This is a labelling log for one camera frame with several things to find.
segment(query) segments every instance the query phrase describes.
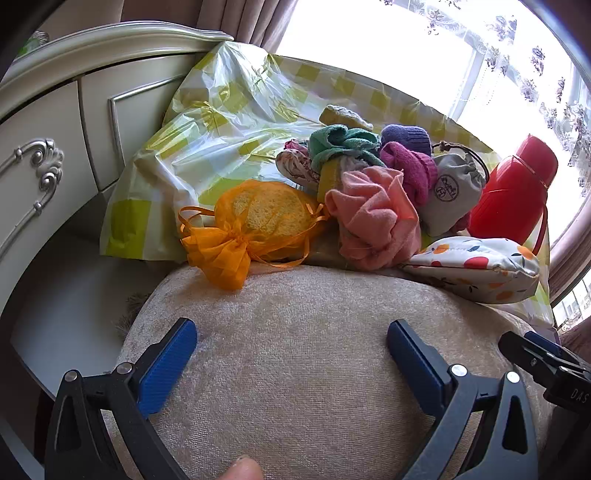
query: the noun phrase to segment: orange organza bag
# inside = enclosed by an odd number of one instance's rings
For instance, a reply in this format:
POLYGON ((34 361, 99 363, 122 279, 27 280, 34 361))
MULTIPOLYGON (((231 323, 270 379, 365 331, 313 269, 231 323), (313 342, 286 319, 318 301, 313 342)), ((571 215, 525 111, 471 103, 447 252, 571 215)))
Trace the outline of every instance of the orange organza bag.
POLYGON ((324 206, 301 190, 278 181, 246 180, 224 193, 215 211, 183 207, 178 212, 181 243, 192 267, 199 267, 218 287, 242 288, 251 259, 277 268, 301 264, 310 252, 310 239, 326 220, 324 206), (186 219, 183 212, 196 215, 186 219), (215 227, 195 227, 191 219, 213 215, 215 227), (299 260, 269 263, 293 255, 299 260))

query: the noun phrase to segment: blue clamp pad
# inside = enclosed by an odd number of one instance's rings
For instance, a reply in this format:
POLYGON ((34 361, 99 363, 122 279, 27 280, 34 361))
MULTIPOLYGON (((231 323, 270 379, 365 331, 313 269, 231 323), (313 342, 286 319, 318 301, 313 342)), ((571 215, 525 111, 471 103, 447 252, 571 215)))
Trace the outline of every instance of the blue clamp pad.
POLYGON ((396 320, 388 328, 390 355, 404 375, 421 410, 440 419, 452 390, 449 365, 435 348, 426 345, 405 320, 396 320))
POLYGON ((527 332, 524 335, 524 338, 528 339, 530 342, 535 343, 537 346, 547 350, 552 355, 557 356, 558 358, 562 358, 562 348, 560 345, 557 345, 554 342, 538 335, 535 332, 527 332))
POLYGON ((157 344, 161 350, 140 379, 138 386, 138 410, 144 418, 147 419, 148 415, 160 411, 193 354, 198 337, 197 327, 191 320, 179 319, 157 344), (176 332, 167 339, 173 329, 176 329, 176 332))

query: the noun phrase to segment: yellow sponge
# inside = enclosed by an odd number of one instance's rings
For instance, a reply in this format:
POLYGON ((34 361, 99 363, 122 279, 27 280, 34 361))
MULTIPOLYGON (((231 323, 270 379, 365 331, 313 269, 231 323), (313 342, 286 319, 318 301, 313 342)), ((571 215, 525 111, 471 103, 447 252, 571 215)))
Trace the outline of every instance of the yellow sponge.
POLYGON ((339 105, 327 105, 320 114, 319 120, 325 125, 344 125, 348 128, 363 128, 370 132, 374 128, 372 124, 363 120, 353 110, 339 105))
POLYGON ((318 182, 318 195, 316 200, 324 203, 324 195, 332 189, 338 189, 340 183, 340 157, 331 158, 322 164, 320 171, 320 181, 318 182))
MULTIPOLYGON (((264 187, 271 184, 261 183, 264 187)), ((310 226, 310 213, 302 202, 304 194, 297 195, 294 191, 298 192, 293 188, 244 190, 234 198, 234 215, 239 217, 248 210, 245 226, 264 235, 297 235, 310 226)))

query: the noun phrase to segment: seat cushion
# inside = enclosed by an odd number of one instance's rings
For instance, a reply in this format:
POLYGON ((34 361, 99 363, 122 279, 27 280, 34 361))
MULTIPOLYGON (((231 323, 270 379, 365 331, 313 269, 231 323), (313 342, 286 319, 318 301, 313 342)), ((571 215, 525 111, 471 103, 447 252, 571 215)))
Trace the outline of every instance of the seat cushion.
MULTIPOLYGON (((433 418, 388 352, 390 322, 406 319, 447 362, 497 378, 511 368, 499 337, 529 330, 510 314, 402 278, 300 266, 249 276, 227 292, 185 266, 148 299, 119 362, 136 361, 179 317, 196 322, 200 341, 151 421, 189 478, 208 479, 248 454, 268 479, 391 480, 433 418)), ((541 444, 550 405, 523 378, 541 444)), ((446 478, 459 469, 478 417, 446 478)), ((108 424, 128 475, 139 477, 108 424)))

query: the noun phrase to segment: ornate drawer handle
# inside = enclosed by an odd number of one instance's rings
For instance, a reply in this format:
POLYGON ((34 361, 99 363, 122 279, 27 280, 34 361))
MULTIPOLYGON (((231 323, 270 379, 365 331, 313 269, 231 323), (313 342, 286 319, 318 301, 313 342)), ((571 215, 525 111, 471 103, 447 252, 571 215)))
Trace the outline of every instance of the ornate drawer handle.
POLYGON ((36 138, 22 147, 17 147, 12 155, 0 164, 0 176, 4 175, 13 165, 20 163, 26 155, 31 156, 31 167, 35 169, 35 174, 39 178, 39 190, 45 194, 41 200, 33 203, 24 218, 18 222, 6 240, 0 245, 0 260, 25 225, 36 216, 41 215, 41 212, 55 194, 61 180, 61 162, 64 159, 64 152, 56 147, 56 143, 51 138, 45 140, 36 138))

